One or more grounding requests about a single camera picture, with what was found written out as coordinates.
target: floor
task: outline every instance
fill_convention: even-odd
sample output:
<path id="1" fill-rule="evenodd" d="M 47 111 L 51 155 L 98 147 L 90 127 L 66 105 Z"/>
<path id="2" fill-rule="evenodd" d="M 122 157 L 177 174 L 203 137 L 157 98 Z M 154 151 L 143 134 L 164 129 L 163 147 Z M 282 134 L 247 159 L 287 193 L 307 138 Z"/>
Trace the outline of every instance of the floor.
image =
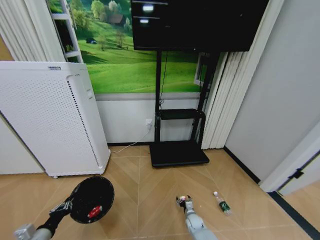
<path id="1" fill-rule="evenodd" d="M 121 147 L 111 147 L 118 151 Z M 54 240 L 191 240 L 176 196 L 193 197 L 195 211 L 219 240 L 306 240 L 309 236 L 264 193 L 224 150 L 206 150 L 207 165 L 153 169 L 148 146 L 112 153 L 106 172 L 115 189 L 112 208 L 100 221 L 80 224 L 66 216 Z M 20 225 L 39 226 L 86 176 L 53 179 L 45 174 L 0 176 L 1 239 Z M 233 214 L 225 216 L 213 192 Z"/>
<path id="2" fill-rule="evenodd" d="M 305 186 L 283 198 L 320 232 L 320 181 Z"/>

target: tv screen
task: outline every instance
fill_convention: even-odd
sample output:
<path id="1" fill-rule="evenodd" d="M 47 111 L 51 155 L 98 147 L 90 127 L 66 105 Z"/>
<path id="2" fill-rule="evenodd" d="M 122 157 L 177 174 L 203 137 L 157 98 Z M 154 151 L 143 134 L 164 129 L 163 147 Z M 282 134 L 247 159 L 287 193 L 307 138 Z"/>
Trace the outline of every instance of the tv screen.
<path id="1" fill-rule="evenodd" d="M 269 0 L 131 0 L 135 50 L 248 51 Z"/>

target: white air purifier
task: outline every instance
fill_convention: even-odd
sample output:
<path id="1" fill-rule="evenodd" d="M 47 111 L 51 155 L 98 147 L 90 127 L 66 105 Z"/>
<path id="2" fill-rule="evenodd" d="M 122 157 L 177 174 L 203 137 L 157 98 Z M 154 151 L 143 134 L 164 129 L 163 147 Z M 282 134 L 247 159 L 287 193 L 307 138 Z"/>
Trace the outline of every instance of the white air purifier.
<path id="1" fill-rule="evenodd" d="M 110 150 L 85 64 L 1 61 L 0 110 L 49 176 L 105 171 Z"/>

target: black tv stand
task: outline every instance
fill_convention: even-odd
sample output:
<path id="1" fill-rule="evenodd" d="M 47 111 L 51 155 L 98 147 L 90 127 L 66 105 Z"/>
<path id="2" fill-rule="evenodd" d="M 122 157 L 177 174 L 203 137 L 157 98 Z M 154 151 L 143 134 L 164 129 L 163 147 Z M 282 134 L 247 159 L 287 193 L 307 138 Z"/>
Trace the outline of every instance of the black tv stand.
<path id="1" fill-rule="evenodd" d="M 219 52 L 210 53 L 197 109 L 160 109 L 162 50 L 156 52 L 154 142 L 150 144 L 151 164 L 155 168 L 205 164 L 208 157 L 201 150 L 206 115 L 203 112 L 208 86 L 213 78 Z M 160 141 L 161 120 L 194 119 L 190 140 Z M 197 130 L 200 122 L 198 142 Z"/>

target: plastic bottle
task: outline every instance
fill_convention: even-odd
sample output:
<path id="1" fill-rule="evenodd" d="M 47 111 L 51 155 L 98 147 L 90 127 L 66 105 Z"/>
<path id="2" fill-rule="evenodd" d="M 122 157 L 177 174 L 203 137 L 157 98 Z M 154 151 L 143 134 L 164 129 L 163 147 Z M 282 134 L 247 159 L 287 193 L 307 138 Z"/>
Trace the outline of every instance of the plastic bottle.
<path id="1" fill-rule="evenodd" d="M 231 215 L 232 211 L 230 210 L 230 207 L 228 206 L 228 204 L 226 203 L 225 200 L 223 200 L 221 197 L 219 197 L 218 192 L 215 191 L 213 193 L 213 195 L 215 196 L 215 199 L 216 199 L 217 203 L 219 204 L 219 207 L 221 208 L 222 212 L 224 212 L 224 214 L 227 216 Z"/>

